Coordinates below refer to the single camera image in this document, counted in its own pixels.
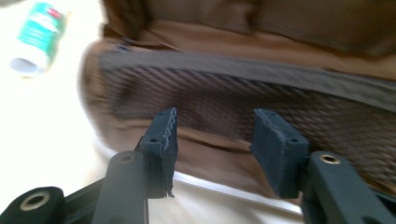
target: brown fabric lining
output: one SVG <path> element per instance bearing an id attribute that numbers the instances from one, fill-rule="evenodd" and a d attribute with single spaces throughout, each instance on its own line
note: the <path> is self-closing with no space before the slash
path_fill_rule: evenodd
<path id="1" fill-rule="evenodd" d="M 258 0 L 148 0 L 155 20 L 182 21 L 241 34 L 252 32 Z"/>
<path id="2" fill-rule="evenodd" d="M 149 29 L 150 32 L 144 31 L 139 40 L 166 41 L 169 45 L 189 52 L 268 60 L 396 80 L 396 54 L 382 57 L 344 54 L 296 42 L 280 35 L 264 32 L 239 35 L 203 25 L 174 21 L 154 21 Z"/>
<path id="3" fill-rule="evenodd" d="M 149 23 L 149 14 L 144 0 L 104 0 L 107 24 L 105 36 L 125 36 L 135 39 Z"/>
<path id="4" fill-rule="evenodd" d="M 396 52 L 396 2 L 265 0 L 257 27 L 294 39 L 370 55 Z"/>
<path id="5" fill-rule="evenodd" d="M 135 143 L 142 134 L 136 131 L 143 132 L 142 129 L 148 125 L 148 122 L 142 119 L 151 119 L 158 111 L 176 106 L 179 111 L 179 125 L 184 127 L 179 136 L 179 141 L 182 142 L 179 145 L 181 153 L 177 160 L 179 171 L 237 189 L 274 197 L 264 173 L 246 148 L 252 130 L 252 119 L 248 117 L 253 116 L 252 108 L 262 106 L 284 116 L 311 141 L 313 149 L 326 149 L 346 156 L 363 177 L 374 183 L 373 186 L 387 193 L 396 194 L 394 187 L 396 161 L 394 153 L 396 124 L 394 121 L 396 118 L 394 114 L 336 97 L 293 88 L 285 89 L 281 86 L 256 83 L 253 85 L 254 88 L 246 89 L 249 86 L 248 82 L 240 85 L 239 82 L 233 83 L 236 81 L 233 79 L 229 79 L 228 82 L 223 80 L 226 81 L 224 83 L 213 80 L 206 82 L 202 78 L 172 79 L 166 77 L 172 73 L 159 73 L 155 72 L 155 69 L 149 71 L 149 68 L 145 68 L 146 74 L 138 77 L 148 78 L 148 81 L 141 82 L 145 83 L 141 87 L 157 88 L 158 83 L 162 83 L 164 78 L 169 85 L 162 86 L 161 94 L 152 95 L 151 93 L 155 91 L 131 89 L 129 83 L 135 77 L 126 70 L 112 71 L 114 74 L 109 75 L 115 78 L 116 82 L 106 82 L 103 74 L 99 72 L 98 55 L 103 50 L 114 47 L 114 41 L 108 41 L 91 49 L 81 82 L 84 104 L 90 110 L 103 139 L 111 148 L 118 151 L 134 149 Z M 213 92 L 202 91 L 198 94 L 199 97 L 198 95 L 192 97 L 179 91 L 177 98 L 173 99 L 172 94 L 169 94 L 168 91 L 177 91 L 177 88 L 186 87 L 183 82 L 193 80 L 194 83 L 187 85 L 191 92 L 193 92 L 191 85 L 198 89 L 200 85 L 205 85 L 207 89 L 213 84 L 216 88 L 211 89 Z M 123 86 L 129 89 L 128 94 L 131 95 L 124 95 L 125 98 L 120 98 L 120 101 L 114 105 L 109 102 L 109 99 L 111 99 L 111 92 L 114 93 L 111 89 L 117 86 L 117 83 L 123 83 Z M 241 98 L 239 96 L 245 95 L 243 88 L 249 94 L 253 94 L 254 91 L 264 93 Z M 228 108 L 230 102 L 237 107 Z M 143 114 L 134 114 L 136 109 Z M 215 112 L 219 109 L 230 113 L 223 116 L 224 114 Z M 189 120 L 198 120 L 198 126 Z"/>

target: brown bag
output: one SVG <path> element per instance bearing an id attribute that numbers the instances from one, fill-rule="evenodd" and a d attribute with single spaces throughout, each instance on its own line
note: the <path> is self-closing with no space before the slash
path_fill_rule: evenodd
<path id="1" fill-rule="evenodd" d="M 175 106 L 178 171 L 275 197 L 249 150 L 263 107 L 396 195 L 396 4 L 302 2 L 105 0 L 80 83 L 102 146 Z"/>

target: spray can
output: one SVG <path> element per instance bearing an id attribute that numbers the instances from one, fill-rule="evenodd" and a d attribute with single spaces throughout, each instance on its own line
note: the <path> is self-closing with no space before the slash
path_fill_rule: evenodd
<path id="1" fill-rule="evenodd" d="M 10 66 L 26 77 L 47 70 L 64 32 L 65 12 L 54 1 L 38 1 L 22 26 Z"/>

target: white can cap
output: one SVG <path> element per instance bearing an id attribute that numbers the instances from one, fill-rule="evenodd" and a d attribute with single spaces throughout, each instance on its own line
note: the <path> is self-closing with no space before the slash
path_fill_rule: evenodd
<path id="1" fill-rule="evenodd" d="M 45 72 L 49 58 L 44 51 L 34 46 L 17 43 L 10 66 L 24 77 L 33 77 Z"/>

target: metal grommet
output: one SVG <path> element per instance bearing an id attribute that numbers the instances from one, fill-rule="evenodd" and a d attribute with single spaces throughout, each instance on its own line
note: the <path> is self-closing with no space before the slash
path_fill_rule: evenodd
<path id="1" fill-rule="evenodd" d="M 133 155 L 124 155 L 119 157 L 119 163 L 129 163 L 134 160 Z"/>
<path id="2" fill-rule="evenodd" d="M 338 160 L 337 158 L 335 158 L 335 157 L 332 156 L 332 155 L 321 155 L 321 156 L 320 156 L 320 159 L 321 159 L 322 161 L 328 163 L 328 164 L 331 164 L 331 165 L 338 165 L 338 164 L 341 163 L 340 160 Z"/>
<path id="3" fill-rule="evenodd" d="M 21 203 L 20 209 L 22 211 L 35 210 L 50 200 L 50 194 L 47 191 L 39 191 L 27 197 Z"/>

